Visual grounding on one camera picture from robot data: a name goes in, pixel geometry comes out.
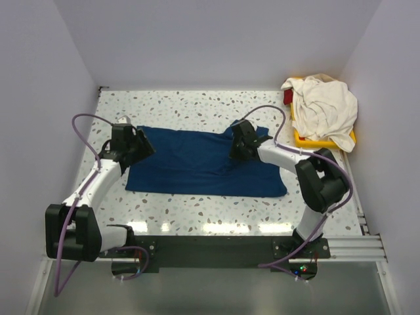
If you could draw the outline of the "blue mickey t shirt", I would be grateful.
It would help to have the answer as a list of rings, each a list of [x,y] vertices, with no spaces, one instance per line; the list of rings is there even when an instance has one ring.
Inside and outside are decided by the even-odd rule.
[[[278,167],[229,157],[233,132],[142,128],[155,153],[129,169],[131,192],[279,198],[287,188]]]

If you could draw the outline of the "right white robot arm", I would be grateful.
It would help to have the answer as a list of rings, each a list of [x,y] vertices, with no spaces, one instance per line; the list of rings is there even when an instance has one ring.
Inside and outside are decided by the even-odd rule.
[[[259,136],[246,119],[235,122],[232,132],[231,158],[275,165],[297,176],[305,209],[293,231],[292,249],[296,256],[308,257],[316,249],[314,240],[321,237],[327,216],[353,195],[347,173],[327,148],[313,152],[280,144],[270,136]]]

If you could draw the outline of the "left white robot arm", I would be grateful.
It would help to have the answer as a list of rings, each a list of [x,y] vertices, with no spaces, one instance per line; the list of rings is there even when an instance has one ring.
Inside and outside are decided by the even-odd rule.
[[[129,123],[112,126],[111,138],[95,157],[81,186],[60,204],[45,211],[47,256],[71,261],[95,261],[113,249],[130,257],[136,249],[133,229],[124,224],[100,226],[96,216],[111,187],[134,164],[155,150],[140,127]]]

